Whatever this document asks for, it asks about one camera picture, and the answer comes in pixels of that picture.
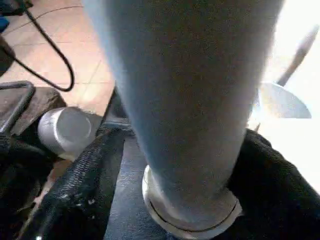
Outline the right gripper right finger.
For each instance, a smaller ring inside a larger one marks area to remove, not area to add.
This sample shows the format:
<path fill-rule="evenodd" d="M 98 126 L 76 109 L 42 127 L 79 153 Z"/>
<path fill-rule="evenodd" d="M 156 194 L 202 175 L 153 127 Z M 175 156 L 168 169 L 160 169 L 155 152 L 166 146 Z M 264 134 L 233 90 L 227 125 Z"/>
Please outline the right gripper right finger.
<path fill-rule="evenodd" d="M 228 183 L 244 214 L 224 240 L 318 240 L 320 196 L 260 134 L 247 129 Z"/>

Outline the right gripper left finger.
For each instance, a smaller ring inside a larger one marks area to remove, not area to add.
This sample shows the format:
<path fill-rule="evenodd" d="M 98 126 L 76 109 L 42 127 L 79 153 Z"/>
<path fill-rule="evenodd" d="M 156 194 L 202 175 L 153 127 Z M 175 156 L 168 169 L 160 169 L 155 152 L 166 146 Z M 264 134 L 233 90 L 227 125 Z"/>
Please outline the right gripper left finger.
<path fill-rule="evenodd" d="M 43 197 L 22 240 L 102 240 L 123 156 L 125 132 L 98 135 Z"/>

